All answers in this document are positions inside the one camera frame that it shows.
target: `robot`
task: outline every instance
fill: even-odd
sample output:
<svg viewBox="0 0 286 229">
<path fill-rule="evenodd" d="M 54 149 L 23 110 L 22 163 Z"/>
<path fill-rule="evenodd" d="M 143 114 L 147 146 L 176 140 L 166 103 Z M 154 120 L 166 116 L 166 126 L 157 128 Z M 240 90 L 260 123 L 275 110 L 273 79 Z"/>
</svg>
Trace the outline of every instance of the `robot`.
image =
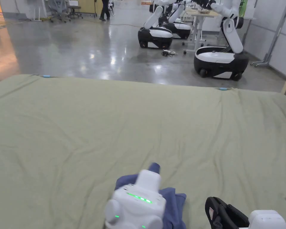
<svg viewBox="0 0 286 229">
<path fill-rule="evenodd" d="M 167 18 L 161 17 L 159 19 L 159 25 L 170 30 L 173 34 L 173 38 L 188 39 L 191 34 L 192 27 L 181 22 L 178 18 L 185 9 L 185 5 L 193 0 L 177 0 L 177 9 Z"/>
<path fill-rule="evenodd" d="M 243 18 L 239 18 L 241 0 L 225 1 L 225 4 L 217 4 L 215 0 L 195 0 L 195 2 L 202 8 L 214 10 L 221 15 L 219 17 L 220 27 L 229 44 L 228 48 L 199 48 L 194 57 L 196 72 L 201 77 L 240 80 L 249 62 L 236 32 L 236 28 L 241 28 L 243 25 Z"/>
<path fill-rule="evenodd" d="M 170 5 L 176 0 L 159 0 L 154 13 L 147 19 L 144 27 L 138 31 L 141 48 L 148 48 L 152 43 L 159 49 L 168 49 L 172 43 L 172 32 L 165 27 L 157 27 L 159 17 L 163 13 L 162 6 Z"/>
<path fill-rule="evenodd" d="M 115 190 L 105 208 L 108 229 L 162 229 L 166 200 L 159 194 L 160 166 L 142 170 L 134 185 Z"/>
<path fill-rule="evenodd" d="M 159 194 L 158 169 L 142 170 L 134 185 L 124 185 L 105 208 L 107 229 L 162 229 L 166 200 Z M 248 218 L 221 199 L 209 197 L 205 204 L 211 229 L 286 229 L 283 217 L 273 210 L 253 211 Z"/>
</svg>

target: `caster wheel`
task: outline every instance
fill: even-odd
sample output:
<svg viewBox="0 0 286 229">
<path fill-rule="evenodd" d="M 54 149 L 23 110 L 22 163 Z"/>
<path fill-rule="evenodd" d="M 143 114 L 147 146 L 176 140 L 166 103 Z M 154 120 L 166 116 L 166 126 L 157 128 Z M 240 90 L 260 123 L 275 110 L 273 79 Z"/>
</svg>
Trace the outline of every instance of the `caster wheel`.
<svg viewBox="0 0 286 229">
<path fill-rule="evenodd" d="M 199 75 L 202 77 L 202 78 L 205 78 L 206 77 L 206 74 L 207 74 L 207 71 L 206 69 L 202 68 L 199 72 Z"/>
<path fill-rule="evenodd" d="M 147 48 L 147 42 L 141 41 L 140 42 L 140 47 L 143 48 L 143 49 L 146 49 Z"/>
<path fill-rule="evenodd" d="M 237 73 L 235 76 L 232 77 L 232 79 L 234 81 L 238 81 L 242 78 L 243 74 L 240 72 L 240 73 Z"/>
</svg>

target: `green led light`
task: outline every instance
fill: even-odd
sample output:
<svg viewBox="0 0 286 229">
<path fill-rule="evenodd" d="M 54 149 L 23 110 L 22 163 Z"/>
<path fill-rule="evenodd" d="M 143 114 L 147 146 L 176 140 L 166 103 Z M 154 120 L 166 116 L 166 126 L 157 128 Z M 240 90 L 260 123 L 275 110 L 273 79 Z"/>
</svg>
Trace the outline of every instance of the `green led light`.
<svg viewBox="0 0 286 229">
<path fill-rule="evenodd" d="M 131 196 L 133 196 L 133 197 L 135 197 L 135 198 L 138 198 L 138 199 L 140 199 L 140 200 L 143 200 L 143 201 L 145 201 L 146 203 L 150 203 L 150 204 L 152 203 L 150 200 L 144 199 L 143 197 L 136 196 L 136 195 L 131 194 L 131 193 L 129 193 L 129 192 L 127 192 L 127 194 L 128 194 L 128 195 L 131 195 Z"/>
</svg>

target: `bed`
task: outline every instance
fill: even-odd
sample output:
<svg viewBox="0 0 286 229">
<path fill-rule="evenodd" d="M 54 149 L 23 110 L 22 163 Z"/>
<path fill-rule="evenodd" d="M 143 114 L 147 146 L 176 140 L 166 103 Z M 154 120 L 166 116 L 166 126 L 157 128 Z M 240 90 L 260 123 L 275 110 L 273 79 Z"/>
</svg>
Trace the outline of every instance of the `bed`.
<svg viewBox="0 0 286 229">
<path fill-rule="evenodd" d="M 0 229 L 102 228 L 115 181 L 152 162 L 187 228 L 220 197 L 286 220 L 286 96 L 17 75 L 0 82 Z"/>
</svg>

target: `black pants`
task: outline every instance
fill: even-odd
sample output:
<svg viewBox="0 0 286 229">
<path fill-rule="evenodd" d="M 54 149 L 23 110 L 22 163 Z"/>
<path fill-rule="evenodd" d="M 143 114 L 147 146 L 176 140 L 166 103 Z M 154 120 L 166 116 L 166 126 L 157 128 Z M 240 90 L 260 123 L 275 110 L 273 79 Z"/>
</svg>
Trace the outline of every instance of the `black pants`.
<svg viewBox="0 0 286 229">
<path fill-rule="evenodd" d="M 103 2 L 103 9 L 101 12 L 101 17 L 104 18 L 104 14 L 106 14 L 107 18 L 108 18 L 108 17 L 110 17 L 110 13 L 109 13 L 109 9 L 108 9 L 109 0 L 102 0 L 102 2 Z"/>
</svg>

